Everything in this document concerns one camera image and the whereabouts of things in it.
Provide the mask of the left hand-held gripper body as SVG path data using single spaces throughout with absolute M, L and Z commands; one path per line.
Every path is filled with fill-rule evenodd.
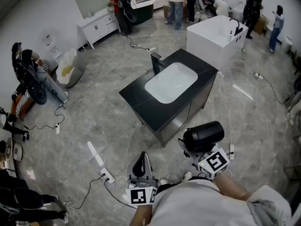
M 129 181 L 126 189 L 127 201 L 129 206 L 152 205 L 158 190 L 158 181 L 138 180 Z

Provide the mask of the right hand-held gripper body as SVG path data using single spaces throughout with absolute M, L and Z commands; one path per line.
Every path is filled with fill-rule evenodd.
M 230 163 L 224 149 L 216 146 L 207 152 L 189 152 L 185 149 L 184 155 L 191 158 L 192 165 L 211 180 L 224 172 Z

